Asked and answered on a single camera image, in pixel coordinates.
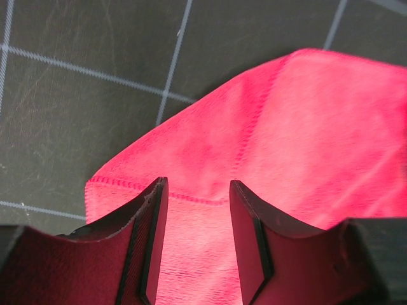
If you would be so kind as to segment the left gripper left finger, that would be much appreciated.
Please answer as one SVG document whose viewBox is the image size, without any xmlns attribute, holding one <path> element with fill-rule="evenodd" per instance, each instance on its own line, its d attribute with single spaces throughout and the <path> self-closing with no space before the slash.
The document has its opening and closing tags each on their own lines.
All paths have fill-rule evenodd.
<svg viewBox="0 0 407 305">
<path fill-rule="evenodd" d="M 154 304 L 168 180 L 71 234 L 1 227 L 2 304 Z"/>
</svg>

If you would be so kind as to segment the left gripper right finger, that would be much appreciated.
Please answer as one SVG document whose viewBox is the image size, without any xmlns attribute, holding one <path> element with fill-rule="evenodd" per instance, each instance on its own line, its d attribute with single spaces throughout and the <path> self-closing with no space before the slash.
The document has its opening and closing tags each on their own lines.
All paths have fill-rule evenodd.
<svg viewBox="0 0 407 305">
<path fill-rule="evenodd" d="M 405 304 L 406 219 L 350 218 L 327 229 L 230 184 L 244 304 Z"/>
</svg>

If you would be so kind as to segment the pink towel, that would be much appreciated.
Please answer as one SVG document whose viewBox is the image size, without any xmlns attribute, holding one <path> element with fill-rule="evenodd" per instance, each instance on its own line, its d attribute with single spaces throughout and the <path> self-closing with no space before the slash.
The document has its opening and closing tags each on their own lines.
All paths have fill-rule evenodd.
<svg viewBox="0 0 407 305">
<path fill-rule="evenodd" d="M 103 165 L 85 187 L 88 222 L 158 177 L 157 303 L 240 304 L 232 180 L 317 227 L 406 215 L 406 69 L 304 49 L 245 71 Z"/>
</svg>

